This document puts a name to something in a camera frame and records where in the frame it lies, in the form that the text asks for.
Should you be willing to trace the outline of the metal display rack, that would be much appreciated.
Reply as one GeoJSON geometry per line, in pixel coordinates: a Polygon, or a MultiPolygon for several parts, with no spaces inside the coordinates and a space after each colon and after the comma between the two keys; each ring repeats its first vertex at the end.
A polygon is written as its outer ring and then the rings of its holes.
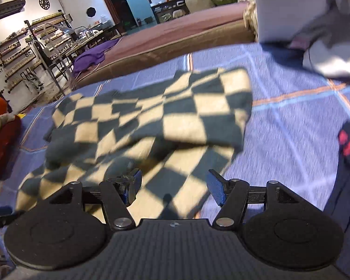
{"type": "Polygon", "coordinates": [[[59,82],[62,78],[69,80],[72,61],[67,57],[67,53],[75,43],[74,30],[66,14],[58,10],[44,17],[25,20],[24,24],[30,33],[31,45],[35,48],[42,66],[63,94],[64,87],[59,82]]]}

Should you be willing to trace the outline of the green cream checkered sweater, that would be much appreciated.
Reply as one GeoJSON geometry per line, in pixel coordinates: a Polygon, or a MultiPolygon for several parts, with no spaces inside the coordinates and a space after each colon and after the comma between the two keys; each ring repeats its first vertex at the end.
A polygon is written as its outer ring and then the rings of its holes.
{"type": "Polygon", "coordinates": [[[44,162],[20,184],[16,209],[70,182],[97,186],[138,168],[135,221],[191,218],[209,196],[207,171],[226,170],[243,150],[252,101],[244,68],[178,71],[136,90],[71,95],[54,109],[44,162]]]}

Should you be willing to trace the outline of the dark cluttered work table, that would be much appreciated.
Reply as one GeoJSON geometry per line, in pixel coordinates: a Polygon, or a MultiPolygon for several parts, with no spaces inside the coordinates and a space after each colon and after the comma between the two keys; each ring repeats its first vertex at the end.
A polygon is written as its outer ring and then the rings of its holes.
{"type": "Polygon", "coordinates": [[[126,33],[120,32],[115,26],[103,30],[89,30],[85,36],[77,40],[66,53],[73,54],[78,51],[85,51],[103,42],[119,39],[124,35],[126,35],[126,33]]]}

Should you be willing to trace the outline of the blue plaid bed sheet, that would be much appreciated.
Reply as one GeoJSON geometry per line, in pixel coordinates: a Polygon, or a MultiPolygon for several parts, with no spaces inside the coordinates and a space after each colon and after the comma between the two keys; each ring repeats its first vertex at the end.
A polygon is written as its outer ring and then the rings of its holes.
{"type": "MultiPolygon", "coordinates": [[[[350,121],[350,83],[327,80],[300,69],[299,52],[274,45],[228,45],[189,53],[126,76],[75,91],[87,97],[110,91],[149,89],[174,77],[176,71],[244,67],[253,93],[252,115],[242,153],[224,172],[252,185],[276,179],[323,210],[338,168],[338,133],[350,121]]],[[[22,120],[5,181],[0,181],[0,206],[14,207],[19,184],[44,162],[56,103],[32,109],[22,120]]],[[[350,275],[350,234],[337,261],[350,275]]]]}

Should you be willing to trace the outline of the white grey clothes pile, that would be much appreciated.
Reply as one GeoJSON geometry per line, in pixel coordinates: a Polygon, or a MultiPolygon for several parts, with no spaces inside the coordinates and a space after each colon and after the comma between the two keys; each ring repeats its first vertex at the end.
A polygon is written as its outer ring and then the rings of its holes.
{"type": "Polygon", "coordinates": [[[302,66],[350,80],[350,0],[256,0],[258,40],[304,52],[302,66]]]}

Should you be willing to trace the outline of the dark wooden sideboard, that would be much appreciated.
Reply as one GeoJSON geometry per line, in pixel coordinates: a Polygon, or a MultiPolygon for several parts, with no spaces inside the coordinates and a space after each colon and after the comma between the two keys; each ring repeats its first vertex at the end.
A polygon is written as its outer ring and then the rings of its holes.
{"type": "Polygon", "coordinates": [[[189,14],[185,0],[168,0],[150,6],[158,24],[189,14]]]}

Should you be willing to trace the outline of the round black wall clock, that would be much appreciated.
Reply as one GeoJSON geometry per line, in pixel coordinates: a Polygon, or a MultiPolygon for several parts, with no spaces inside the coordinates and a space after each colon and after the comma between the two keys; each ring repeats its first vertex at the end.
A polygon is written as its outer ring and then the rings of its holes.
{"type": "Polygon", "coordinates": [[[40,7],[43,10],[49,10],[50,9],[50,2],[49,0],[38,0],[40,7]]]}

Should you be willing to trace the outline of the navy cartoon print t-shirt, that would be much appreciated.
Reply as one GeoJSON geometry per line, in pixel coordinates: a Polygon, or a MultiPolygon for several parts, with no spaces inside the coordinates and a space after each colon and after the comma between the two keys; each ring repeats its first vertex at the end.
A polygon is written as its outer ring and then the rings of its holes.
{"type": "Polygon", "coordinates": [[[324,212],[350,234],[350,122],[343,124],[338,134],[339,156],[336,180],[324,212]]]}

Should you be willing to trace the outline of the brown bed with maroon cover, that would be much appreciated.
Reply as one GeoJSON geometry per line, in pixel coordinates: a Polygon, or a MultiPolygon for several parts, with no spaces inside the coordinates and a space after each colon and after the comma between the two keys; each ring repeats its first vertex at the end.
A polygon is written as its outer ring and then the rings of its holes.
{"type": "Polygon", "coordinates": [[[144,70],[204,49],[250,43],[255,35],[244,21],[247,2],[187,14],[114,40],[104,60],[87,63],[71,80],[73,90],[144,70]]]}

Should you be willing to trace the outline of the purple cloth on bed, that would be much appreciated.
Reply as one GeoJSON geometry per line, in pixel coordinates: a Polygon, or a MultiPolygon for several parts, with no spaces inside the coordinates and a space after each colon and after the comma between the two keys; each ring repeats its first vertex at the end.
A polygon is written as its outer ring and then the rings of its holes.
{"type": "Polygon", "coordinates": [[[103,42],[80,54],[73,64],[73,77],[76,78],[80,73],[86,71],[91,65],[98,65],[105,60],[105,52],[113,48],[121,39],[103,42]]]}

